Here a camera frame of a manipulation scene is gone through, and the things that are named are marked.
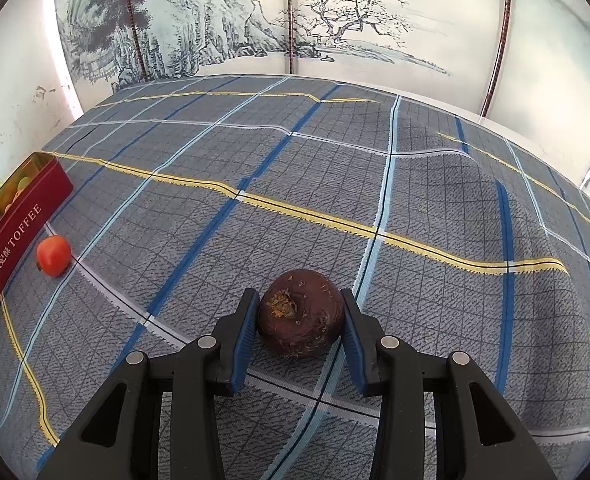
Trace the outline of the red tomato middle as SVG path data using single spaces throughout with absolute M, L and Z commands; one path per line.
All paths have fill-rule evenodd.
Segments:
M 71 262 L 71 248 L 60 235 L 51 235 L 41 240 L 36 251 L 37 267 L 51 278 L 62 275 Z

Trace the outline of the blue plaid tablecloth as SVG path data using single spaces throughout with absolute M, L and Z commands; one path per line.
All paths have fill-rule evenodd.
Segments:
M 524 148 L 392 92 L 293 76 L 121 90 L 40 142 L 72 193 L 0 300 L 0 455 L 34 478 L 133 350 L 181 349 L 309 269 L 421 352 L 467 352 L 552 471 L 590 462 L 590 197 Z

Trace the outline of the landscape painting folding screen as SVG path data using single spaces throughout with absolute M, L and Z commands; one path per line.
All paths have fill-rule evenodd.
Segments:
M 91 105 L 118 84 L 295 72 L 395 88 L 516 132 L 590 192 L 584 0 L 54 0 Z

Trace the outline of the dark mangosteen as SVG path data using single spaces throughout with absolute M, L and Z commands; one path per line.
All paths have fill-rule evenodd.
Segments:
M 345 301 L 323 274 L 290 270 L 274 280 L 260 301 L 256 326 L 263 342 L 289 358 L 319 356 L 342 332 Z

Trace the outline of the gold red toffee tin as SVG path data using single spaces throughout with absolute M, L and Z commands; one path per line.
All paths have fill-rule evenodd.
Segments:
M 17 183 L 32 177 L 18 191 Z M 30 244 L 74 186 L 57 157 L 34 152 L 0 187 L 0 296 Z

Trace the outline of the green round fruit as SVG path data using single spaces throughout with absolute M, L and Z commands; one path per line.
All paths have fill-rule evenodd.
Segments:
M 31 181 L 32 181 L 32 177 L 29 177 L 29 176 L 22 177 L 17 183 L 18 191 L 24 190 L 28 185 L 30 185 Z

